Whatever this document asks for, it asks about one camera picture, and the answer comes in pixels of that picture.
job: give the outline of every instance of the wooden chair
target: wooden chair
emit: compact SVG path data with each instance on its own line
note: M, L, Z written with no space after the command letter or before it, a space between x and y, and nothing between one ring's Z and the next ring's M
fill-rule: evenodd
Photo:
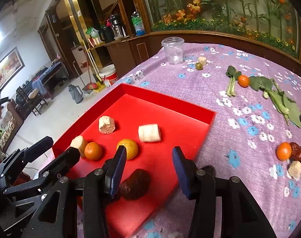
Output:
M39 111L39 108L42 107L43 104L48 105L48 103L46 102L46 100L44 99L44 97L40 94L40 92L38 91L37 94L33 97L29 97L21 87L18 87L18 89L16 90L17 94L20 95L26 105L29 107L29 109L33 112L33 114L36 116L36 112L38 112L38 114L41 114Z

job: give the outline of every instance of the floor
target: floor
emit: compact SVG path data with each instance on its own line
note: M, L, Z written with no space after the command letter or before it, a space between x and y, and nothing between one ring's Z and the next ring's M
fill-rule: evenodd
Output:
M83 81L89 83L88 73L81 75ZM76 104L69 94L68 85L79 85L83 88L83 83L80 78L72 80L70 83L65 83L56 93L53 100L47 99L48 105L43 106L41 115L34 116L31 113L14 139L12 140L7 154L11 154L16 149L24 149L30 147L45 136L52 137L56 141L86 110L88 110L95 102L103 95L105 91L97 93L92 91L90 95L85 95L83 101ZM37 171L52 155L52 149L48 150L37 158L34 162L28 163L24 172L31 178L35 176Z

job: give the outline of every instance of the plastic cup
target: plastic cup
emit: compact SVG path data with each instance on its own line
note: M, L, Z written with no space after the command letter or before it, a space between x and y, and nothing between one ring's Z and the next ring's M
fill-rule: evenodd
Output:
M161 42L169 64L176 65L183 62L184 43L185 40L181 37L168 37Z

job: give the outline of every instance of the red tray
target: red tray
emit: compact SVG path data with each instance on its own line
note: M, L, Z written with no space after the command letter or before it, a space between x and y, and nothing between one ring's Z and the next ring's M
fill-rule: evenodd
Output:
M69 172L70 178L86 176L113 158L116 145L122 139L137 142L138 156L128 160L121 181L137 168L147 170L152 178L146 195L135 201L121 198L106 208L109 228L120 237L132 235L139 226L163 203L177 186L172 162L172 149L180 146L188 159L200 150L216 112L204 107L143 88L121 84L85 112L53 145L57 157L82 135L88 142L95 141L103 148L99 161L80 161ZM100 116L115 120L116 130L102 134L98 130ZM161 142L143 143L138 138L138 126L157 123Z

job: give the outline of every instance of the framed painting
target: framed painting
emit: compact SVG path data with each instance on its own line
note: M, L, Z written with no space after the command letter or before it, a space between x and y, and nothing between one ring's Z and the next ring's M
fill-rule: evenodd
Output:
M24 63L19 55L17 47L15 47L2 59L2 61L0 61L0 90L23 67Z

